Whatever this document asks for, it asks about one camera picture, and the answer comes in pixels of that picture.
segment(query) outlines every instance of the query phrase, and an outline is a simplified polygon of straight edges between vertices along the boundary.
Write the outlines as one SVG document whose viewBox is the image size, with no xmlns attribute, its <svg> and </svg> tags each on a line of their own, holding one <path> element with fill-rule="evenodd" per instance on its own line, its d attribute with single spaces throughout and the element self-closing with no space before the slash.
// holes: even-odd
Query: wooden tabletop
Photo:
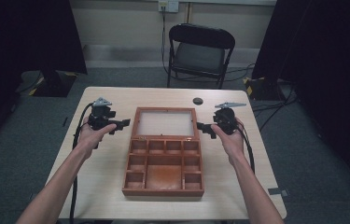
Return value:
<svg viewBox="0 0 350 224">
<path fill-rule="evenodd" d="M 121 188 L 128 149 L 137 107 L 192 107 L 198 122 L 212 123 L 215 105 L 225 102 L 246 103 L 234 107 L 235 115 L 244 123 L 253 148 L 256 176 L 268 189 L 277 188 L 273 170 L 259 133 L 247 95 L 244 91 L 186 90 L 150 88 L 89 87 L 79 102 L 58 157 L 49 174 L 49 180 L 70 153 L 73 134 L 76 132 L 82 110 L 98 97 L 112 103 L 117 112 L 115 120 L 131 119 L 129 127 L 114 135 L 106 135 L 78 174 L 76 218 L 140 219 L 140 220 L 190 220 L 190 219 L 248 219 L 244 198 L 235 172 L 228 162 L 219 138 L 200 133 L 203 154 L 204 195 L 189 197 L 124 196 Z M 195 105 L 195 97 L 203 99 Z M 71 202 L 70 190 L 60 218 L 68 218 Z M 280 194 L 270 195 L 282 217 L 287 211 Z"/>
</svg>

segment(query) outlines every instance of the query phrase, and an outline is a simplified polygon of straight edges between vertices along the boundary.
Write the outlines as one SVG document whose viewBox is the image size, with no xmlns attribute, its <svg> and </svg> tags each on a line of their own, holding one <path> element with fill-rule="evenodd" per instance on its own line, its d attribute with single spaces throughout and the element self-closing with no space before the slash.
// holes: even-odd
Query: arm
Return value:
<svg viewBox="0 0 350 224">
<path fill-rule="evenodd" d="M 103 136 L 115 128 L 115 124 L 110 124 L 99 131 L 94 131 L 89 125 L 84 125 L 77 146 L 48 184 L 26 207 L 17 223 L 55 223 L 81 165 L 91 156 L 93 148 Z"/>
<path fill-rule="evenodd" d="M 235 169 L 250 223 L 284 223 L 245 158 L 244 139 L 239 131 L 226 135 L 215 124 L 212 125 L 212 130 L 220 137 L 230 164 Z"/>
</svg>

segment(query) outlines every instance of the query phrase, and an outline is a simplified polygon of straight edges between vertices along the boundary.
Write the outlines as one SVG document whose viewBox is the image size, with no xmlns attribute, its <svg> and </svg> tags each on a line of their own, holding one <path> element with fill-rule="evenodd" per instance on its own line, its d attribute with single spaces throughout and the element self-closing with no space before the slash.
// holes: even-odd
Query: black backdrop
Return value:
<svg viewBox="0 0 350 224">
<path fill-rule="evenodd" d="M 0 0 L 0 123 L 24 71 L 87 74 L 68 0 Z"/>
<path fill-rule="evenodd" d="M 278 0 L 253 73 L 266 76 L 296 82 L 324 140 L 350 168 L 350 0 Z"/>
</svg>

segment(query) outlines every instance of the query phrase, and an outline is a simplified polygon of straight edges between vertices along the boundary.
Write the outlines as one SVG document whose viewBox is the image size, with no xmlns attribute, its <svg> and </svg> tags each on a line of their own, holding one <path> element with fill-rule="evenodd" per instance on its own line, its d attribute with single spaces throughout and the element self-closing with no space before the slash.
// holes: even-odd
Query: chair backrest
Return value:
<svg viewBox="0 0 350 224">
<path fill-rule="evenodd" d="M 235 46 L 235 38 L 229 32 L 190 23 L 181 23 L 172 27 L 169 31 L 169 39 L 171 45 L 174 40 L 217 49 L 233 49 Z"/>
</svg>

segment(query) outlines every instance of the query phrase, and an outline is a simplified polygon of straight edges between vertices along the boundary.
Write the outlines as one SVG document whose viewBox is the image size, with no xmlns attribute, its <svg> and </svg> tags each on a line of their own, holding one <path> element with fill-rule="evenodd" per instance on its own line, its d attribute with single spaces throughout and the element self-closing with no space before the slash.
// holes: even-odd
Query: finger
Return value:
<svg viewBox="0 0 350 224">
<path fill-rule="evenodd" d="M 82 124 L 81 124 L 82 130 L 86 129 L 86 127 L 87 127 L 88 129 L 91 129 L 91 126 L 90 126 L 90 124 L 88 123 L 88 117 L 85 117 L 84 120 L 82 121 Z"/>
<path fill-rule="evenodd" d="M 244 123 L 238 119 L 237 117 L 236 118 L 236 122 L 238 122 L 238 127 L 243 131 L 244 130 Z"/>
<path fill-rule="evenodd" d="M 106 133 L 110 133 L 111 131 L 115 130 L 117 128 L 117 124 L 109 124 L 104 126 L 103 129 L 99 130 L 99 133 L 101 135 L 105 135 Z"/>
<path fill-rule="evenodd" d="M 215 132 L 215 134 L 217 134 L 221 139 L 227 137 L 227 134 L 224 133 L 216 124 L 212 124 L 210 127 L 212 128 L 213 132 Z"/>
</svg>

